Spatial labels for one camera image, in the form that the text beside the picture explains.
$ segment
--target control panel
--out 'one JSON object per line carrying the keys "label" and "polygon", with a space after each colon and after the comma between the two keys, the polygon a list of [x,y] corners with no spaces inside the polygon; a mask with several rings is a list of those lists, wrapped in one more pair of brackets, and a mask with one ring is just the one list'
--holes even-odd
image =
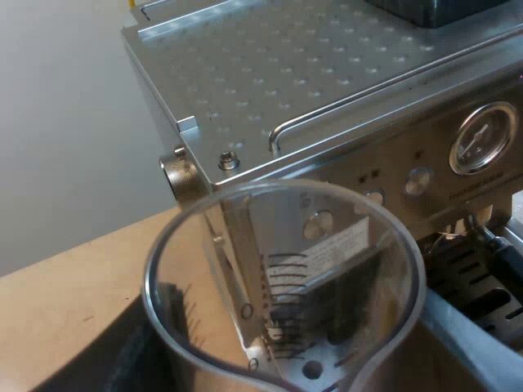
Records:
{"label": "control panel", "polygon": [[415,225],[523,186],[523,89],[518,75],[504,82],[392,123],[297,176],[368,195],[418,237]]}

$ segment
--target pressure gauge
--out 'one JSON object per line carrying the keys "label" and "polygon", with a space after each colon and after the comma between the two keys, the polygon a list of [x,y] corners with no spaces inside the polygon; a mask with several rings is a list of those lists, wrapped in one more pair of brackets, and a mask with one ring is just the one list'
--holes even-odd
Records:
{"label": "pressure gauge", "polygon": [[500,158],[514,141],[518,116],[508,102],[493,102],[476,109],[459,128],[449,164],[460,175],[476,174]]}

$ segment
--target perforated metal tray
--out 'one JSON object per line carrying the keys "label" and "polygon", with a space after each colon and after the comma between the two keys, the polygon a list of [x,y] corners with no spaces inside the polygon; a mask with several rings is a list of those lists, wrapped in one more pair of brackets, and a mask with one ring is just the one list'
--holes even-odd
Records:
{"label": "perforated metal tray", "polygon": [[[194,116],[182,138],[216,184],[221,151],[239,155],[234,175],[274,161],[268,137],[281,123],[513,28],[516,3],[429,30],[363,0],[231,0],[123,35],[168,117]],[[156,7],[175,15],[171,2]],[[332,135],[319,123],[303,143]]]}

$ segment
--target sticker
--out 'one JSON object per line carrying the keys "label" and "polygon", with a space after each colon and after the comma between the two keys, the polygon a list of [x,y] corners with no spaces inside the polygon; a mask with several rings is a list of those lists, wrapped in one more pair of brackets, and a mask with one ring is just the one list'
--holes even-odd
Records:
{"label": "sticker", "polygon": [[350,262],[369,247],[369,217],[326,238],[296,256],[290,256],[267,270],[273,294],[305,287],[330,269]]}

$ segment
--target espresso machine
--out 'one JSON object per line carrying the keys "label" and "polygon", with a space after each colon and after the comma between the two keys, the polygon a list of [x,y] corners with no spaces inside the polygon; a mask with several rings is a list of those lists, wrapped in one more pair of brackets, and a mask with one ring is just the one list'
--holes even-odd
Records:
{"label": "espresso machine", "polygon": [[132,13],[124,42],[181,141],[160,167],[182,208],[270,178],[352,189],[407,227],[428,287],[523,349],[521,2],[159,0]]}

